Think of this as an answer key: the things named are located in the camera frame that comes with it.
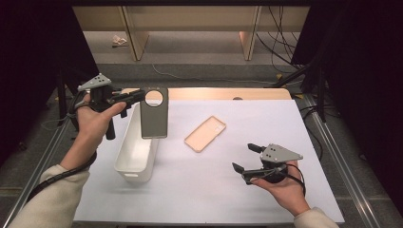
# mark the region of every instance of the gray floor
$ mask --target gray floor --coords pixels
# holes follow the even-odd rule
[[[255,44],[252,61],[244,61],[240,39],[236,32],[151,32],[145,54],[140,62],[132,61],[127,47],[111,47],[112,37],[115,34],[125,38],[123,32],[86,32],[86,38],[100,71],[112,79],[116,87],[263,87],[277,81],[277,75],[280,73],[278,70],[286,72],[295,70],[276,57],[272,62],[271,54],[259,41]],[[259,35],[269,47],[273,45],[273,40],[266,33]],[[286,38],[290,43],[296,42],[291,34],[287,34]],[[284,46],[277,45],[276,51],[288,58]],[[298,81],[300,80],[297,79],[296,82],[287,86],[291,93],[299,93]],[[24,142],[28,149],[15,151],[0,168],[0,224],[5,222],[7,214],[28,182],[30,174],[55,132],[56,123],[46,123],[58,118],[55,94],[49,98],[48,109],[42,112],[37,124],[27,129],[29,136]],[[295,99],[295,101],[300,108],[307,105],[305,99]],[[332,103],[330,97],[326,102]],[[326,113],[327,125],[352,168],[359,186],[374,208],[381,227],[403,227],[402,217],[377,181],[371,167],[358,157],[360,150],[343,119],[338,116],[337,110],[329,107]],[[307,127],[316,136],[320,136],[312,117],[307,119]],[[74,135],[75,132],[71,127],[51,163],[56,163],[63,157]],[[319,144],[314,138],[312,141],[318,152]],[[365,227],[328,148],[324,141],[321,141],[321,144],[323,145],[321,164],[346,220],[340,226]],[[74,224],[73,227],[111,228],[116,226]],[[270,227],[293,227],[293,225]]]

